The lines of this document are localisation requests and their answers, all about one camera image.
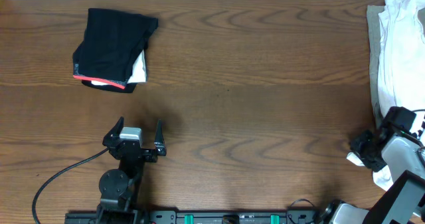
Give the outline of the white t-shirt black logo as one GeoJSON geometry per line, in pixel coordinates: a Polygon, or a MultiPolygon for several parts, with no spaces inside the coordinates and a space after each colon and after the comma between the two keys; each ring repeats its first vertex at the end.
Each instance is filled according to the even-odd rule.
{"type": "MultiPolygon", "coordinates": [[[[416,70],[420,66],[419,60],[424,57],[420,54],[424,48],[421,27],[416,20],[418,10],[422,8],[424,0],[385,0],[384,11],[379,13],[381,50],[377,84],[383,119],[392,106],[412,111],[424,105],[424,73],[421,69],[416,70]]],[[[410,132],[416,133],[424,144],[423,113],[415,113],[416,119],[410,132]]],[[[395,128],[382,128],[381,124],[371,132],[399,132],[395,128]]],[[[355,156],[347,159],[363,166],[355,156]]]]}

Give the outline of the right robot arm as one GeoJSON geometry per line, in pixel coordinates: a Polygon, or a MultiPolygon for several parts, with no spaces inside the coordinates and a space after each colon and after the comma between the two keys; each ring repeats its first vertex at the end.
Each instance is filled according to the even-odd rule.
{"type": "Polygon", "coordinates": [[[384,162],[373,180],[385,193],[370,209],[334,201],[316,223],[409,223],[412,215],[424,218],[424,144],[416,133],[366,131],[350,148],[347,157],[355,156],[365,167],[373,166],[372,158],[384,162]]]}

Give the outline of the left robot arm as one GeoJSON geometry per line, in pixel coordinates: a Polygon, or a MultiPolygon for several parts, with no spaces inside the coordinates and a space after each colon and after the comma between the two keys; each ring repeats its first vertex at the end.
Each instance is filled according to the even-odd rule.
{"type": "Polygon", "coordinates": [[[125,127],[122,117],[104,136],[102,144],[120,163],[118,168],[108,170],[100,178],[97,223],[150,222],[149,213],[137,206],[137,198],[144,165],[167,155],[162,121],[157,122],[154,148],[144,148],[142,138],[142,130],[125,127]]]}

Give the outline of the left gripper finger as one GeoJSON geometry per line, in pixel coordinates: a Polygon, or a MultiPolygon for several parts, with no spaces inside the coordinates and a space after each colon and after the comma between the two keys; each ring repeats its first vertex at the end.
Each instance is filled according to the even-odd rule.
{"type": "Polygon", "coordinates": [[[124,118],[120,117],[114,127],[104,136],[102,144],[104,146],[117,146],[120,143],[120,134],[124,128],[124,118]]]}
{"type": "Polygon", "coordinates": [[[166,156],[167,155],[167,149],[165,147],[165,141],[163,137],[163,129],[162,129],[162,120],[158,120],[156,132],[155,132],[155,150],[157,152],[158,156],[166,156]]]}

